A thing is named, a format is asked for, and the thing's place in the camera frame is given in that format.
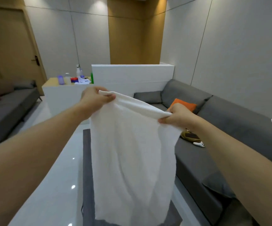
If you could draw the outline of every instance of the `green bottle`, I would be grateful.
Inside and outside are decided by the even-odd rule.
[[[94,84],[93,73],[91,72],[91,83]]]

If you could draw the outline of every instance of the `door handle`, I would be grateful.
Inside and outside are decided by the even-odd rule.
[[[34,58],[35,59],[32,59],[32,61],[36,61],[37,65],[40,66],[40,62],[39,62],[38,57],[35,55]]]

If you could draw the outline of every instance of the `hand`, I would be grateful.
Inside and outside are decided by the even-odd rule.
[[[168,109],[172,113],[169,117],[160,118],[158,120],[161,124],[171,124],[181,128],[187,128],[191,131],[194,130],[200,117],[192,113],[189,109],[180,103],[174,104]]]
[[[81,100],[77,104],[82,109],[83,119],[88,119],[94,112],[101,109],[104,104],[113,101],[116,96],[114,94],[103,96],[98,91],[108,91],[101,86],[87,87],[81,94]]]

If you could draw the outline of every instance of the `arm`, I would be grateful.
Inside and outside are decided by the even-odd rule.
[[[259,224],[272,225],[272,162],[183,105],[170,111],[173,115],[159,122],[197,134],[243,206]]]
[[[85,119],[114,95],[88,87],[78,104],[0,144],[0,225],[8,225],[44,179],[67,141]]]

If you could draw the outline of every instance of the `floor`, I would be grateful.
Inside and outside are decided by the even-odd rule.
[[[41,98],[43,102],[36,103],[11,136],[51,117],[45,97]],[[83,130],[88,128],[87,124],[78,126],[47,176],[9,226],[82,226]],[[209,225],[200,211],[192,212],[192,198],[183,188],[176,178],[172,201],[183,218],[181,226]]]

